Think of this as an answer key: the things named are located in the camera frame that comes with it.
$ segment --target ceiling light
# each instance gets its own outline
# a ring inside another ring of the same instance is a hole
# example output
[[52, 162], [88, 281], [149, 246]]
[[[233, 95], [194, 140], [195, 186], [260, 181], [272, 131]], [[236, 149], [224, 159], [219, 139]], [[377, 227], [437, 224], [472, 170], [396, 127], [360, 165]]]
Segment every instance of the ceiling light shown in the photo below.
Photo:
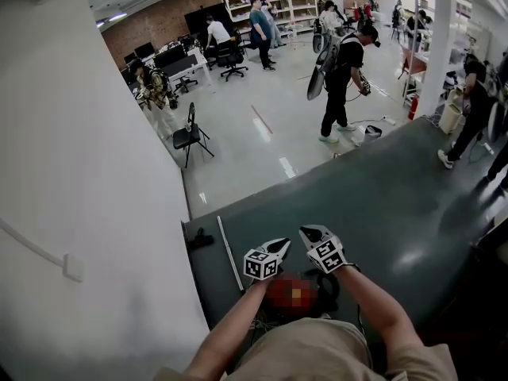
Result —
[[120, 20], [120, 18], [123, 18], [123, 17], [125, 17], [126, 15], [127, 15], [127, 13], [117, 14], [116, 16], [111, 17], [111, 18], [110, 18], [110, 21]]

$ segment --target man in black shirt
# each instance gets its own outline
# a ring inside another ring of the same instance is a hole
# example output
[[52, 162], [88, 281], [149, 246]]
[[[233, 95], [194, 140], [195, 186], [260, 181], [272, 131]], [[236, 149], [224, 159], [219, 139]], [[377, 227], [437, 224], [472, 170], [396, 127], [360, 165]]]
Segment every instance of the man in black shirt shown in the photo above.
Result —
[[466, 56], [464, 69], [466, 71], [464, 97], [469, 98], [471, 102], [471, 112], [452, 150], [448, 154], [442, 149], [437, 152], [437, 156], [447, 169], [453, 168], [453, 163], [460, 158], [471, 140], [487, 126], [495, 102], [483, 86], [487, 77], [485, 65], [479, 62], [476, 56], [469, 54]]
[[326, 114], [321, 123], [321, 136], [319, 140], [327, 143], [336, 143], [338, 138], [331, 134], [335, 121], [339, 124], [338, 131], [353, 131], [355, 127], [348, 124], [346, 116], [346, 90], [349, 81], [353, 80], [361, 94], [367, 94], [360, 79], [360, 68], [364, 61], [364, 47], [374, 44], [378, 39], [378, 30], [371, 25], [365, 25], [361, 31], [349, 34], [340, 46], [337, 58], [337, 69], [328, 72], [325, 77], [325, 86], [328, 91]]
[[[427, 18], [427, 13], [425, 10], [418, 11], [418, 15], [409, 17], [407, 19], [406, 23], [406, 32], [408, 36], [409, 41], [409, 49], [413, 50], [413, 38], [414, 38], [414, 23], [418, 21], [418, 29], [427, 29], [425, 27], [425, 19]], [[415, 52], [418, 52], [418, 49], [420, 48], [420, 42], [421, 42], [421, 33], [417, 31], [416, 36], [416, 48]]]

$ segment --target beige shirt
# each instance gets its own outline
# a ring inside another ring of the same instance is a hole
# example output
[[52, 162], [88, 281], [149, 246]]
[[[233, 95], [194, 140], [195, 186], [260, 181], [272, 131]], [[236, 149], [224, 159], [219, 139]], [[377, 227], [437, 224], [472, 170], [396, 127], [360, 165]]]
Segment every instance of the beige shirt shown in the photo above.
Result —
[[[350, 323], [302, 319], [273, 329], [242, 357], [226, 381], [457, 380], [448, 346], [401, 348], [388, 358], [387, 378], [371, 370], [367, 343]], [[155, 381], [191, 381], [164, 368]]]

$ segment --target white pillar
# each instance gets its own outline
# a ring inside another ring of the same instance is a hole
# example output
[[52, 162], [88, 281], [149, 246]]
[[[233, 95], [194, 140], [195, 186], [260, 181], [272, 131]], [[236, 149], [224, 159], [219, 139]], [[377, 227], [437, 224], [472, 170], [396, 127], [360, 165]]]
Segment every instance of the white pillar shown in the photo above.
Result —
[[443, 89], [448, 69], [455, 32], [451, 25], [455, 21], [456, 0], [436, 0], [436, 16], [430, 58], [425, 73], [425, 82], [415, 116], [433, 114]]

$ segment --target white sneaker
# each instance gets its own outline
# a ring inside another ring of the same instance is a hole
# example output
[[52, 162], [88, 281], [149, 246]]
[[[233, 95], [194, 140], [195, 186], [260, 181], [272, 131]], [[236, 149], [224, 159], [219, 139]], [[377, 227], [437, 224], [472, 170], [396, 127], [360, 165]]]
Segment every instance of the white sneaker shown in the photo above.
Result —
[[339, 138], [335, 137], [333, 134], [330, 134], [329, 136], [319, 136], [319, 141], [323, 141], [324, 143], [328, 144], [335, 144], [339, 142]]
[[437, 152], [437, 156], [439, 157], [439, 159], [443, 163], [444, 167], [446, 167], [447, 169], [452, 169], [453, 168], [453, 161], [448, 161], [448, 156], [446, 155], [446, 152], [444, 152], [442, 149], [440, 149]]
[[354, 125], [346, 125], [345, 127], [342, 127], [342, 125], [337, 126], [337, 131], [355, 131], [356, 127]]

